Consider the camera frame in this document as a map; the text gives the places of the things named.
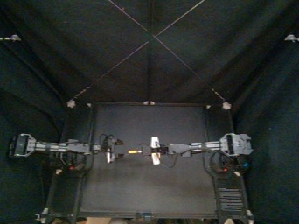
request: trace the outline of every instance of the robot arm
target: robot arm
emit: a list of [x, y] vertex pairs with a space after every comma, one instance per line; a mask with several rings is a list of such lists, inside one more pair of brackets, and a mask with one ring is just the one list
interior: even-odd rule
[[161, 155], [179, 154], [183, 157], [191, 157], [195, 153], [217, 151], [230, 158], [249, 155], [253, 152], [250, 136], [246, 134], [227, 134], [217, 142], [191, 143], [191, 144], [159, 144], [158, 137], [153, 137], [151, 148], [146, 148], [141, 152], [143, 155], [153, 155], [154, 164], [158, 165]]

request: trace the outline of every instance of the cable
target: cable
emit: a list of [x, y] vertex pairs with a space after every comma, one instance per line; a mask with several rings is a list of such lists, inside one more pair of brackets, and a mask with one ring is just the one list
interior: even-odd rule
[[174, 168], [175, 165], [177, 165], [178, 157], [179, 157], [179, 154], [177, 154], [177, 157], [175, 157], [175, 159], [174, 159], [174, 162], [173, 162], [173, 165], [171, 165], [171, 166], [163, 164], [162, 162], [161, 162], [161, 165], [162, 165], [165, 168], [169, 168], [169, 169]]

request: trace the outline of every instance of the black fabric ceiling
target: black fabric ceiling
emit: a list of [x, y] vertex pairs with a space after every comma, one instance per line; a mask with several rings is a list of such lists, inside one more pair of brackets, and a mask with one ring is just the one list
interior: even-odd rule
[[298, 11], [296, 0], [25, 0], [2, 6], [23, 39], [17, 44], [33, 48], [63, 100], [91, 85], [77, 97], [89, 102], [222, 103], [211, 88], [234, 102]]

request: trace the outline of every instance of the diagonal wire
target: diagonal wire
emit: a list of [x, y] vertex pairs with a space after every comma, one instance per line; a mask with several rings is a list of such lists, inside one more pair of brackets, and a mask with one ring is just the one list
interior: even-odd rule
[[135, 23], [149, 32], [149, 30], [143, 27], [143, 25], [127, 14], [127, 12], [117, 5], [117, 3], [113, 0], [109, 0], [118, 9], [135, 21]]
[[190, 69], [190, 71], [197, 75], [197, 77], [201, 79], [202, 83], [211, 89], [214, 94], [226, 102], [226, 98], [221, 95], [221, 93], [215, 90], [215, 88], [202, 79], [199, 74], [193, 70], [193, 68], [186, 64], [186, 62], [182, 60], [182, 58], [175, 54], [175, 52], [171, 50], [171, 48], [165, 44], [165, 42], [154, 36], [157, 41], [163, 45], [163, 47], [169, 50], [169, 52], [173, 54], [173, 56], [183, 63], [183, 65]]
[[[143, 28], [145, 31], [149, 32], [149, 30], [143, 27], [143, 25], [130, 16], [130, 14], [118, 6], [118, 4], [113, 1], [109, 0], [115, 7], [131, 18], [131, 20]], [[174, 55], [174, 57], [183, 63], [183, 65], [190, 69], [190, 71], [197, 75], [197, 77], [202, 80], [202, 77], [199, 74], [193, 70], [193, 68], [186, 64], [186, 62], [182, 60], [182, 58], [175, 54], [175, 52], [171, 50], [170, 47], [165, 44], [165, 42], [158, 38], [159, 35], [162, 35], [205, 2], [206, 0], [202, 0], [199, 3], [197, 3], [191, 9], [181, 16], [178, 17], [171, 24], [166, 26], [166, 28], [157, 34], [154, 35], [154, 38], [158, 40], [158, 42], [163, 45], [163, 47], [169, 50], [169, 52]], [[99, 82], [99, 80], [107, 76], [115, 68], [123, 64], [123, 62], [149, 44], [150, 42], [147, 41], [75, 96], [73, 99], [78, 98], [81, 95], [83, 95], [87, 90]], [[226, 102], [226, 98], [221, 95], [221, 93], [215, 90], [215, 88], [206, 82], [203, 81], [203, 84], [211, 89], [214, 94]]]
[[[149, 32], [149, 30], [143, 27], [143, 25], [127, 14], [127, 12], [117, 5], [117, 3], [113, 0], [109, 0], [115, 6], [117, 8], [135, 21], [135, 23]], [[177, 24], [205, 2], [206, 0], [202, 0], [201, 2], [198, 2], [191, 8], [190, 10], [186, 11], [186, 13], [178, 17], [174, 22], [171, 24], [169, 24], [166, 26], [166, 28], [157, 34], [154, 35], [154, 38], [158, 40], [158, 42], [163, 45], [163, 47], [169, 50], [169, 52], [174, 55], [174, 57], [183, 63], [183, 65], [190, 69], [190, 71], [197, 75], [197, 77], [202, 80], [202, 77], [199, 76], [199, 74], [193, 70], [193, 68], [186, 64], [186, 62], [182, 60], [182, 58], [175, 54], [175, 52], [171, 50], [170, 47], [167, 47], [167, 45], [165, 44], [165, 42], [158, 38], [159, 35], [162, 35], [173, 26], [174, 24]], [[211, 91], [214, 92], [214, 94], [226, 102], [226, 98], [221, 95], [221, 93], [215, 90], [215, 88], [206, 82], [202, 80], [202, 83], [211, 89]]]
[[201, 2], [198, 2], [193, 7], [191, 7], [191, 9], [190, 10], [187, 10], [187, 12], [181, 16], [181, 17], [178, 17], [174, 21], [173, 21], [173, 23], [171, 24], [169, 24], [166, 27], [165, 27], [165, 29], [155, 35], [157, 37], [158, 36], [161, 36], [165, 32], [166, 32], [166, 30], [169, 30], [173, 26], [174, 26], [174, 24], [177, 24], [178, 22], [179, 22], [179, 20], [182, 20], [194, 10], [195, 10], [195, 8], [198, 8], [202, 4], [203, 4], [203, 2], [205, 2], [206, 0], [202, 0]]
[[73, 100], [81, 97], [93, 86], [99, 82], [101, 79], [103, 79], [130, 58], [139, 50], [149, 44], [149, 41], [145, 42], [115, 65], [114, 67], [98, 78], [93, 81], [93, 83], [73, 97]]

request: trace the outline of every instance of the black curtain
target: black curtain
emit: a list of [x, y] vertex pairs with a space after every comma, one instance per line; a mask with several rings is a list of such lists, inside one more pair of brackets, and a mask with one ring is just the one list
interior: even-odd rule
[[[17, 33], [0, 14], [0, 37]], [[25, 42], [0, 42], [0, 67], [0, 223], [5, 223], [33, 220], [46, 198], [42, 158], [9, 158], [10, 141], [21, 133], [30, 133], [43, 141], [59, 141], [65, 106], [47, 81], [46, 68]]]
[[299, 223], [298, 64], [299, 43], [282, 41], [253, 73], [251, 94], [235, 114], [238, 133], [250, 134], [255, 148], [247, 193], [258, 223]]

